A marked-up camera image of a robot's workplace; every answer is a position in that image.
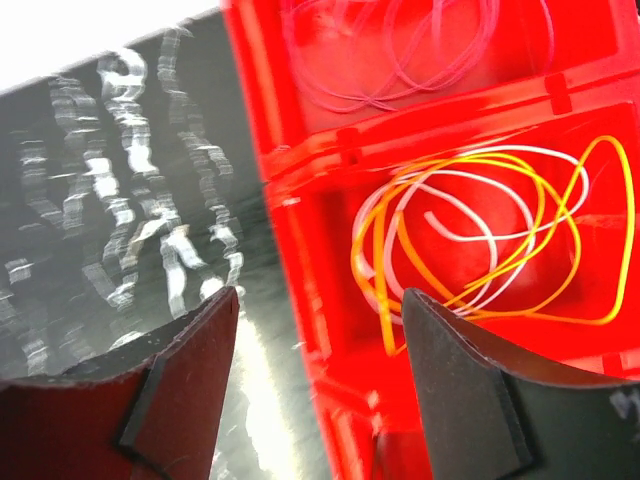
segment wire bundle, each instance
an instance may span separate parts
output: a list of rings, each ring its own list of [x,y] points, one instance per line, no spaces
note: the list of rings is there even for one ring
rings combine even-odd
[[[398,13],[403,0],[389,0],[382,20],[380,38],[382,41],[381,54],[386,55],[392,66],[390,74],[383,78],[379,85],[370,93],[364,92],[356,83],[355,92],[338,92],[318,81],[305,65],[300,45],[296,40],[297,19],[309,12],[331,12],[331,28],[338,35],[348,31],[349,39],[346,45],[347,58],[353,62],[356,39],[370,22],[374,11],[381,3],[380,0],[303,0],[295,5],[295,0],[280,0],[282,8],[283,36],[291,61],[291,70],[298,88],[309,98],[311,102],[334,113],[352,113],[366,107],[375,107],[380,110],[395,110],[390,102],[406,98],[414,93],[434,93],[444,90],[467,75],[482,60],[489,47],[489,43],[495,32],[500,16],[500,0],[478,0],[479,27],[468,46],[458,56],[439,70],[438,73],[426,80],[416,80],[407,72],[407,67],[412,59],[424,55],[420,51],[420,43],[429,30],[431,30],[431,43],[433,50],[428,54],[434,62],[441,57],[442,20],[445,10],[452,7],[458,0],[434,0],[432,10],[420,20],[413,31],[409,42],[403,52],[398,52],[394,45],[394,31],[398,19]],[[553,21],[546,0],[539,0],[548,32],[548,56],[543,71],[548,71],[555,55],[555,35]],[[346,25],[347,11],[354,3],[364,3],[348,26]],[[401,81],[404,87],[400,91],[396,87]]]
[[[582,255],[582,242],[580,232],[573,219],[573,214],[580,209],[589,194],[589,176],[585,169],[585,162],[600,143],[609,143],[616,150],[625,184],[627,222],[625,233],[625,244],[620,267],[620,276],[616,289],[616,298],[610,312],[602,318],[584,319],[573,317],[562,317],[542,313],[541,310],[558,298],[569,286],[576,276]],[[534,168],[522,158],[514,155],[513,152],[531,152],[549,155],[565,160],[574,166],[573,174],[567,184],[565,191],[560,194],[556,189]],[[464,165],[490,165],[503,168],[509,172],[524,175],[530,179],[535,187],[538,197],[538,204],[535,214],[531,212],[513,189],[489,177],[465,172],[462,170],[452,170],[448,167]],[[464,204],[455,196],[443,192],[427,184],[427,180],[433,175],[451,175],[466,177],[486,185],[492,186],[506,193],[517,205],[522,213],[527,230],[514,232],[508,235],[494,235],[486,222],[474,212],[468,205]],[[581,182],[581,195],[575,205],[569,208],[567,205],[576,184]],[[422,190],[437,198],[444,200],[457,208],[467,216],[482,232],[480,236],[460,236],[447,230],[435,217],[432,212],[425,213],[425,219],[429,224],[444,237],[455,242],[487,242],[489,247],[489,271],[487,274],[465,285],[464,290],[454,294],[429,270],[428,266],[420,258],[409,237],[409,232],[404,219],[404,209],[410,202],[412,196]],[[556,209],[553,220],[543,224],[543,216],[546,209],[547,196],[551,197]],[[390,202],[396,197],[400,197],[392,213],[391,222],[385,234],[387,212]],[[529,308],[513,311],[491,311],[485,307],[502,295],[520,274],[527,262],[537,256],[551,241],[560,223],[565,222],[569,227],[573,237],[574,252],[571,269],[562,282],[549,297],[542,302]],[[367,233],[373,229],[373,265],[370,265],[364,255],[363,247]],[[540,242],[537,235],[544,233]],[[443,298],[444,305],[454,309],[454,312],[471,321],[478,321],[486,318],[496,317],[528,317],[542,320],[567,322],[586,325],[604,325],[610,322],[618,314],[622,306],[624,290],[631,259],[633,238],[635,233],[635,197],[633,190],[633,180],[629,161],[622,144],[614,137],[605,135],[596,138],[577,159],[562,152],[548,150],[539,147],[526,145],[501,145],[495,147],[480,148],[466,152],[463,155],[450,159],[418,159],[416,162],[401,168],[392,180],[383,187],[376,190],[362,204],[358,212],[352,231],[353,245],[351,250],[351,269],[358,286],[363,291],[365,298],[378,312],[382,326],[382,336],[385,348],[389,355],[399,353],[404,346],[397,347],[393,335],[392,323],[400,322],[398,315],[401,312],[399,301],[389,298],[390,289],[397,298],[402,298],[403,288],[400,286],[392,264],[392,251],[395,245],[396,236],[411,264],[420,273],[424,280]],[[504,240],[522,239],[520,245],[505,260],[499,262],[497,242]],[[487,296],[492,282],[498,277],[505,276],[504,283]],[[471,300],[465,300],[470,295],[475,294]]]

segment white background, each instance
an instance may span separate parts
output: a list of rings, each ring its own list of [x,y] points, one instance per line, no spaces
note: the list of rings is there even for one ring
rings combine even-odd
[[[220,0],[0,1],[0,94],[218,9]]]

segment red plastic box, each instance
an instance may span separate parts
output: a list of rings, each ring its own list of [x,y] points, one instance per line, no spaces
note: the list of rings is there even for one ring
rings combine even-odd
[[[306,342],[305,359],[318,391],[352,412],[377,418],[381,430],[410,431],[419,425],[406,355],[385,354],[378,316],[364,299],[350,269],[356,212],[365,198],[390,178],[398,164],[423,155],[450,156],[479,144],[496,143],[534,145],[579,157],[594,138],[606,134],[622,142],[632,173],[639,178],[640,77],[576,92],[568,102],[570,113],[555,115],[553,101],[546,99],[430,131],[415,127],[420,117],[431,116],[430,106],[415,107],[410,113],[394,117],[398,136],[393,141],[381,138],[375,128],[363,132],[366,141],[353,156],[353,164],[345,165],[339,153],[327,155],[311,159],[267,185],[269,209],[296,304],[298,327]],[[406,123],[398,123],[400,118]],[[532,164],[534,161],[545,178],[561,190],[571,166],[554,159],[532,159]],[[592,179],[589,199],[575,215],[580,219],[583,259],[572,287],[550,308],[558,314],[595,318],[613,302],[624,243],[626,203],[621,167],[613,149],[598,147],[586,168]],[[445,177],[440,185],[466,198],[492,225],[507,231],[513,227],[515,206],[505,204],[497,194],[490,196],[486,190],[475,191],[471,184],[456,182],[447,182]],[[637,180],[634,192],[640,195]],[[533,193],[529,190],[531,196],[523,198],[533,198]],[[424,223],[422,213],[422,209],[407,213],[414,215],[408,217],[408,224]],[[461,224],[452,225],[454,229],[457,226],[464,229]],[[420,253],[454,291],[468,276],[476,274],[474,269],[487,268],[487,252],[482,245],[466,248],[464,254],[453,254],[449,253],[453,252],[452,245],[438,239],[428,228],[416,229],[413,235],[416,245],[429,246]],[[639,245],[640,238],[634,241],[636,249]],[[503,306],[517,304],[523,296],[537,299],[548,295],[551,286],[561,281],[570,267],[571,248],[571,237],[566,229],[560,229],[545,251],[523,271],[521,282],[505,292]],[[429,291],[424,280],[409,269],[402,254],[397,253],[396,257],[405,285]],[[575,326],[522,318],[487,321],[483,325],[548,358],[609,375],[637,378],[640,324],[636,311],[640,300],[632,292],[639,287],[640,257],[633,253],[628,293],[618,318],[608,325]],[[396,333],[401,337],[401,327]]]
[[[404,431],[379,432],[370,419],[331,396],[317,393],[314,403],[334,479],[430,477],[427,446],[419,424]]]
[[[376,107],[334,113],[318,103],[331,100],[340,108],[357,103],[334,101],[322,92],[324,87],[343,93],[357,87],[372,93],[386,85],[393,72],[393,63],[385,55],[389,41],[397,52],[404,51],[420,21],[433,8],[428,0],[405,0],[392,27],[385,27],[385,15],[393,1],[375,2],[365,21],[359,15],[372,5],[370,1],[295,0],[293,17],[287,15],[288,0],[229,2],[225,15],[265,180],[295,168],[310,156],[343,149],[345,142],[354,141],[352,129],[344,127],[358,131],[358,122],[380,116]],[[416,81],[433,77],[439,71],[437,62],[446,64],[475,45],[475,35],[487,23],[477,0],[445,3],[440,42],[444,48],[438,49],[443,58],[432,58],[437,40],[428,34],[419,37],[406,67]],[[340,10],[341,5],[347,8]],[[415,93],[388,103],[403,109],[440,100],[445,117],[455,115],[463,120],[639,70],[640,28],[633,0],[547,0],[553,41],[543,5],[538,0],[499,2],[495,32],[473,68],[435,93]],[[336,9],[340,10],[339,23]],[[552,61],[546,68],[551,51]],[[396,83],[392,92],[402,89],[402,82]],[[301,85],[306,85],[303,91],[298,88]],[[347,85],[356,87],[346,89]],[[290,153],[291,148],[299,151]]]

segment shiny metal surface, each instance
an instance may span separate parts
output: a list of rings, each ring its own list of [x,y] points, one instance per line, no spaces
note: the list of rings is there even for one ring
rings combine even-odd
[[[59,373],[239,283],[210,478],[330,478],[222,18],[186,28],[0,98],[0,378]]]

